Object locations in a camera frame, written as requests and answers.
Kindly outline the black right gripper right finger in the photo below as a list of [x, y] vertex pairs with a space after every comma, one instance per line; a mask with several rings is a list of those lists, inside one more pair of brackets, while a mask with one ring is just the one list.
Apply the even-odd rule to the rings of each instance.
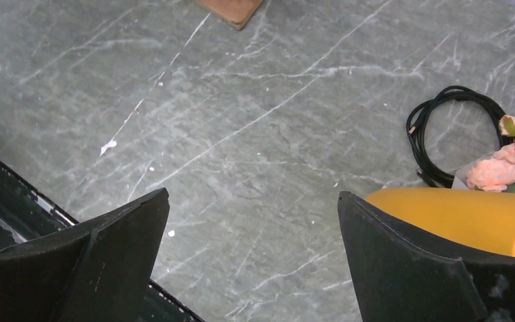
[[426, 232], [347, 191], [338, 216], [364, 321], [515, 321], [515, 257]]

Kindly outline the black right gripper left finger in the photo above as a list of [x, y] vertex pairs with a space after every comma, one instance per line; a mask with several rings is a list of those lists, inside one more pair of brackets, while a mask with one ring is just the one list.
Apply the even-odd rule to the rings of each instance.
[[0, 250], [0, 321], [135, 321], [170, 210], [166, 189]]

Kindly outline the pink flower bouquet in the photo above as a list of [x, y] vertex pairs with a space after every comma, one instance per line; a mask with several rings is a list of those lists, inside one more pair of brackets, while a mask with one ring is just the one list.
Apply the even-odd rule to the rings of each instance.
[[460, 168], [455, 173], [454, 189], [515, 193], [515, 117], [503, 115], [498, 130], [511, 142], [488, 157]]

